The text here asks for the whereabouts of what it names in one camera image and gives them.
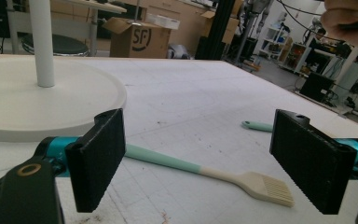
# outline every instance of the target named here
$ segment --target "white table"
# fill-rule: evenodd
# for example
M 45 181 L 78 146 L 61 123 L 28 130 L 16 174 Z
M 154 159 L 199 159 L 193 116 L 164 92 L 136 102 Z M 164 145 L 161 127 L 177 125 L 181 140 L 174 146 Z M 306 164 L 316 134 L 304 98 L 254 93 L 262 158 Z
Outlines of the white table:
M 358 124 L 228 63 L 56 60 L 87 64 L 123 82 L 128 143 L 232 173 L 256 171 L 279 178 L 296 202 L 288 208 L 258 201 L 219 180 L 124 158 L 92 214 L 76 212 L 70 180 L 57 178 L 67 223 L 354 222 L 357 181 L 350 181 L 339 215 L 322 215 L 269 154 L 270 133 L 245 130 L 241 122 L 272 123 L 275 109 L 281 108 L 309 117 L 312 125 L 335 137 L 358 137 Z M 30 158 L 37 144 L 0 142 L 0 177 Z

